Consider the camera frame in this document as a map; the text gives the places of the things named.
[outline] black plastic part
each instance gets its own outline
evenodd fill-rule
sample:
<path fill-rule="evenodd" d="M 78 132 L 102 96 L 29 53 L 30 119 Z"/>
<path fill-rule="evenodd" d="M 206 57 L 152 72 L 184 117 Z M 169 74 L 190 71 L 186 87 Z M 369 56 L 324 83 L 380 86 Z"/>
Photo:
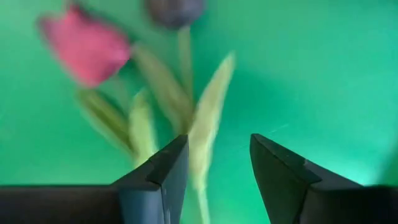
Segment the black plastic part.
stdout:
<path fill-rule="evenodd" d="M 111 185 L 0 187 L 0 223 L 179 223 L 187 161 L 179 136 Z"/>
<path fill-rule="evenodd" d="M 250 153 L 272 224 L 398 223 L 395 188 L 363 187 L 260 134 Z"/>

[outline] pink tulip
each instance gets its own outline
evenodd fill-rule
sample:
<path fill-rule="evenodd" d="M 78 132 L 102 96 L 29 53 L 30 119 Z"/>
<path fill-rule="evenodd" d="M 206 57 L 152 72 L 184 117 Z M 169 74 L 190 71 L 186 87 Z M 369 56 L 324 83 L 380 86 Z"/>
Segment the pink tulip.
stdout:
<path fill-rule="evenodd" d="M 126 36 L 76 4 L 61 18 L 42 17 L 40 30 L 63 65 L 87 87 L 107 80 L 130 58 Z"/>

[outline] tulip leaf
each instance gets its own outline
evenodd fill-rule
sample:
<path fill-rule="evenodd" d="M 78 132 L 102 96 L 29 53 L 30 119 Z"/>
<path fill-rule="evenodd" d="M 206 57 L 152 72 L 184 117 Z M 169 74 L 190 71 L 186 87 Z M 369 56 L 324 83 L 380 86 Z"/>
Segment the tulip leaf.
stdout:
<path fill-rule="evenodd" d="M 129 115 L 130 142 L 134 146 L 139 167 L 157 151 L 152 111 L 146 100 L 146 91 L 141 90 L 133 99 Z"/>
<path fill-rule="evenodd" d="M 232 78 L 235 56 L 230 53 L 221 63 L 203 92 L 188 135 L 189 168 L 203 223 L 210 223 L 206 197 L 206 181 L 210 167 L 212 147 L 220 125 L 224 99 Z"/>
<path fill-rule="evenodd" d="M 192 104 L 173 73 L 142 44 L 134 46 L 134 59 L 148 82 L 175 134 L 186 134 L 192 122 Z"/>
<path fill-rule="evenodd" d="M 134 158 L 128 135 L 127 119 L 95 90 L 79 90 L 77 99 L 95 130 Z"/>

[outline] tulip flower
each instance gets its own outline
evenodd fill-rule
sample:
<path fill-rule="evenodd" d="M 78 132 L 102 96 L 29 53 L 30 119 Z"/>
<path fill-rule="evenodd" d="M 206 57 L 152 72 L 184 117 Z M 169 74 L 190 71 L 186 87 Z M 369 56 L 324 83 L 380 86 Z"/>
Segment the tulip flower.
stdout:
<path fill-rule="evenodd" d="M 127 37 L 75 3 L 62 17 L 41 17 L 39 27 L 55 55 L 83 86 L 98 86 L 130 58 Z"/>
<path fill-rule="evenodd" d="M 145 0 L 152 19 L 169 29 L 189 26 L 205 8 L 203 0 Z"/>

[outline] flower stem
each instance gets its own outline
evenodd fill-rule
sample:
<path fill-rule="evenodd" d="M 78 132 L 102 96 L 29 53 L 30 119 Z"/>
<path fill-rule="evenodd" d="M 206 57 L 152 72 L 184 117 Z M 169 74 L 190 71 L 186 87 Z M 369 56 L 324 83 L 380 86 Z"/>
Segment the flower stem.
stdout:
<path fill-rule="evenodd" d="M 210 214 L 205 189 L 197 189 L 202 224 L 210 224 Z"/>
<path fill-rule="evenodd" d="M 180 55 L 182 82 L 188 98 L 191 101 L 191 104 L 193 104 L 193 69 L 190 26 L 183 27 L 178 31 L 178 49 Z"/>

